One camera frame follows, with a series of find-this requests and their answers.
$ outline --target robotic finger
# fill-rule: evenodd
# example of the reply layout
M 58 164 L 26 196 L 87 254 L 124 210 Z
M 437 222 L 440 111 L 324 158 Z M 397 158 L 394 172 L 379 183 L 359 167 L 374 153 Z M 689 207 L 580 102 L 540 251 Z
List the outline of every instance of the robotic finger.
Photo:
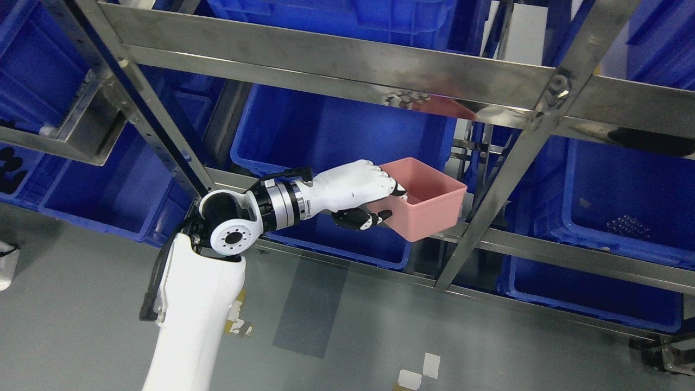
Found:
M 335 224 L 350 228 L 351 230 L 364 231 L 379 225 L 382 221 L 391 217 L 390 210 L 384 210 L 378 214 L 367 212 L 364 209 L 352 208 L 331 213 Z

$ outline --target metal beam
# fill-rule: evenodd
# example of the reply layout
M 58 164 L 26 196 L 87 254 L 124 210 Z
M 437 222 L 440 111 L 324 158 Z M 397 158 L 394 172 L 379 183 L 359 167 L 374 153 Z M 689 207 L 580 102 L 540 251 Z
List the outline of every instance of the metal beam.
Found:
M 92 64 L 98 66 L 97 71 L 110 72 L 117 79 L 114 93 L 120 99 L 121 110 L 177 181 L 191 195 L 204 195 L 211 189 L 213 183 L 203 165 L 123 48 L 100 4 L 95 0 L 42 0 L 42 3 L 78 49 L 89 47 L 88 52 L 97 53 L 92 57 L 101 61 Z
M 258 240 L 255 243 L 255 247 L 259 250 L 279 251 L 281 253 L 303 257 L 308 260 L 313 260 L 315 262 L 324 262 L 328 264 L 342 266 L 351 271 L 365 274 L 367 276 L 384 278 L 396 282 L 422 285 L 424 287 L 432 287 L 434 285 L 434 280 L 427 277 L 417 276 L 401 271 L 382 269 L 367 264 L 360 264 L 357 262 L 344 260 L 342 258 L 334 257 L 331 255 L 319 254 L 313 251 L 302 250 L 301 248 L 287 246 L 267 239 Z M 637 338 L 645 342 L 654 342 L 659 340 L 660 337 L 668 336 L 662 333 L 655 333 L 649 330 L 642 330 L 638 328 L 624 326 L 621 324 L 612 323 L 610 321 L 586 317 L 584 315 L 556 310 L 554 308 L 547 308 L 542 305 L 526 303 L 523 301 L 515 300 L 513 298 L 507 298 L 496 294 L 480 292 L 474 289 L 458 287 L 455 285 L 449 287 L 447 289 L 447 292 L 455 294 L 458 297 L 464 299 L 471 299 L 484 303 L 486 305 L 494 305 L 499 308 L 504 308 L 515 312 L 531 315 L 538 319 L 543 319 L 542 321 L 544 322 L 547 321 L 554 324 L 567 324 L 569 322 L 572 324 L 579 324 L 582 326 L 590 326 L 592 328 L 599 328 L 601 330 L 605 330 L 613 334 Z
M 108 3 L 101 7 L 137 63 L 376 104 L 394 91 L 418 91 L 453 99 L 419 111 L 473 116 L 493 125 L 523 127 L 553 74 L 549 67 Z M 585 90 L 569 116 L 695 134 L 692 91 L 600 76 L 592 76 Z M 468 110 L 450 110 L 453 102 Z M 679 109 L 678 117 L 665 108 Z
M 553 130 L 576 101 L 639 0 L 597 0 L 536 104 L 497 178 L 484 196 L 435 287 L 446 289 L 485 235 L 495 216 L 534 161 Z
M 112 102 L 113 81 L 93 77 L 61 126 L 50 134 L 34 134 L 0 126 L 0 141 L 103 166 L 126 124 L 120 105 Z
M 206 168 L 206 170 L 218 189 L 245 191 L 257 181 L 253 177 L 213 168 Z M 432 235 L 431 238 L 458 243 L 467 227 L 467 223 L 458 223 L 454 227 Z M 526 237 L 494 228 L 485 232 L 476 247 L 495 253 L 695 295 L 695 271 Z

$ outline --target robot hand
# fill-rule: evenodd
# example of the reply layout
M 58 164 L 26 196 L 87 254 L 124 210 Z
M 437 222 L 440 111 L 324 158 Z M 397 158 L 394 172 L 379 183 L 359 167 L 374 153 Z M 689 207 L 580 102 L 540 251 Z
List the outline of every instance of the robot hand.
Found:
M 369 160 L 358 160 L 324 171 L 310 184 L 295 181 L 306 207 L 306 220 L 329 210 L 336 224 L 354 230 L 366 230 L 391 216 L 391 211 L 378 214 L 358 208 L 362 204 L 388 196 L 407 199 L 405 189 L 379 166 Z

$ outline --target metal bracket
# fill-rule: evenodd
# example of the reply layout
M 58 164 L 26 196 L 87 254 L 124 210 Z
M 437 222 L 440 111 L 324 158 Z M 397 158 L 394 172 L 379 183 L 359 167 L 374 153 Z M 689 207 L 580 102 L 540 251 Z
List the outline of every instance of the metal bracket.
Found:
M 45 134 L 0 127 L 0 141 L 103 166 L 126 124 L 125 115 L 111 99 L 109 83 L 113 82 L 101 81 L 90 71 L 82 95 L 60 127 L 45 128 Z

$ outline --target metal post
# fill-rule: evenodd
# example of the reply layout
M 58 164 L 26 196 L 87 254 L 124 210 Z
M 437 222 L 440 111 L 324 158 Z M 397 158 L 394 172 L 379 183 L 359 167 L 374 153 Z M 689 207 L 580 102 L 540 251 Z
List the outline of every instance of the metal post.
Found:
M 459 245 L 442 270 L 435 284 L 436 288 L 446 289 L 451 285 L 638 4 L 639 0 L 597 0 L 593 5 L 567 54 L 550 78 L 531 121 L 524 126 L 505 165 L 500 169 Z
M 56 19 L 73 19 L 122 88 L 122 110 L 177 181 L 201 196 L 215 185 L 95 0 L 43 0 Z

